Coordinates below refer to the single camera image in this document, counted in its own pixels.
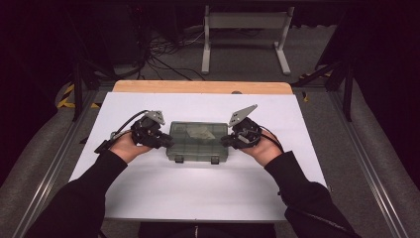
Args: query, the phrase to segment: black sleeve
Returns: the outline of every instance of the black sleeve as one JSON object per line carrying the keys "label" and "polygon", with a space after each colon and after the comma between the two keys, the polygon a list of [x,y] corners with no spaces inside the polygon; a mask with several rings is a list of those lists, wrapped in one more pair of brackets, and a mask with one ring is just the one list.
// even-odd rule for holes
{"label": "black sleeve", "polygon": [[298,237],[352,237],[338,228],[310,217],[321,217],[354,232],[346,217],[334,205],[328,189],[306,178],[292,152],[278,156],[264,168],[280,188],[279,194],[287,205],[284,215]]}
{"label": "black sleeve", "polygon": [[80,178],[58,191],[26,237],[98,237],[105,193],[126,167],[111,151],[103,152]]}

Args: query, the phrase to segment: white paper sheet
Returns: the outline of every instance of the white paper sheet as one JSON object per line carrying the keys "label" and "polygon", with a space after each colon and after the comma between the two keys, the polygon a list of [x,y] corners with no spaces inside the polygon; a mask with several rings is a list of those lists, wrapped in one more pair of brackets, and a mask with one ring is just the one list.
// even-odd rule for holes
{"label": "white paper sheet", "polygon": [[[294,152],[308,179],[325,185],[294,95],[201,93],[108,93],[70,180],[93,165],[97,158],[93,151],[111,132],[142,110],[161,110],[166,122],[161,130],[168,133],[171,121],[228,123],[233,112],[253,104],[258,108],[249,117],[273,132],[285,151]],[[160,148],[136,158],[114,181],[106,195],[106,217],[285,220],[285,205],[277,192],[273,178],[241,151],[230,148],[228,161],[220,165],[176,164],[167,158],[165,148]]]}

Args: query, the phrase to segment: gray carpet floor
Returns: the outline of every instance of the gray carpet floor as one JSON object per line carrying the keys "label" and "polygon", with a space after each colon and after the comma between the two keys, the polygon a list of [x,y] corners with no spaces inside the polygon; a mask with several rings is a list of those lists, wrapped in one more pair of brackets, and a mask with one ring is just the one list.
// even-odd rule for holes
{"label": "gray carpet floor", "polygon": [[[301,28],[289,31],[284,51],[291,68],[289,76],[281,73],[272,42],[276,32],[262,31],[255,37],[246,37],[236,32],[212,34],[212,55],[210,73],[206,80],[237,81],[296,81],[298,76],[314,70],[334,27]],[[202,38],[173,55],[159,57],[172,67],[201,70]],[[129,70],[124,66],[117,72]],[[182,79],[167,69],[157,69],[158,74],[148,65],[140,78],[167,80]],[[183,70],[191,78],[199,77]],[[371,186],[361,169],[358,153],[353,141],[340,119],[340,110],[332,103],[331,93],[319,87],[323,80],[312,82],[305,88],[294,89],[309,135],[317,153],[325,180],[331,189],[336,205],[363,237],[398,237],[392,234],[383,211],[378,206]],[[57,101],[63,91],[57,93]],[[95,102],[102,102],[110,87],[103,86],[96,94]],[[420,237],[420,193],[409,179],[389,141],[377,124],[366,105],[357,85],[354,87],[352,104],[352,125],[356,129],[374,166],[384,189],[388,192],[393,208],[398,214],[407,237]],[[309,101],[303,100],[305,90]],[[69,153],[60,168],[44,205],[67,183],[78,157],[83,150],[79,142],[86,138],[100,109],[90,108],[76,132]],[[13,237],[20,220],[25,215],[32,197],[46,174],[66,132],[71,125],[74,110],[60,108],[58,113],[40,129],[22,153],[0,190],[0,237]],[[108,237],[137,237],[140,222],[105,220],[103,232]],[[295,237],[287,222],[275,224],[277,237]]]}

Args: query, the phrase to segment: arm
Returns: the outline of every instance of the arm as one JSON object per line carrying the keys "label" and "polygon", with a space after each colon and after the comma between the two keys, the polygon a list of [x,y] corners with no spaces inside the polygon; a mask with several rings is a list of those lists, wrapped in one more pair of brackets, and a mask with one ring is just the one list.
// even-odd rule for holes
{"label": "arm", "polygon": [[97,237],[105,214],[105,193],[136,156],[151,148],[122,136],[80,178],[62,187],[26,237]]}
{"label": "arm", "polygon": [[[263,132],[275,139],[268,132]],[[352,237],[301,212],[322,217],[354,232],[350,223],[334,205],[328,189],[306,178],[292,152],[283,154],[274,143],[264,137],[255,147],[243,151],[254,157],[274,178],[280,188],[279,194],[288,207],[284,215],[297,236]]]}

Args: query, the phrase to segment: clear plastic box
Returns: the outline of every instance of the clear plastic box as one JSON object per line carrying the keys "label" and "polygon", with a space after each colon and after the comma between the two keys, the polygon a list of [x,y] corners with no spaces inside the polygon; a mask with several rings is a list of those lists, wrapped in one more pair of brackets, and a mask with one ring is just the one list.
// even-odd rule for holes
{"label": "clear plastic box", "polygon": [[171,161],[210,162],[218,165],[228,159],[228,148],[220,139],[228,135],[228,124],[207,122],[172,122],[169,135],[174,145],[166,149]]}

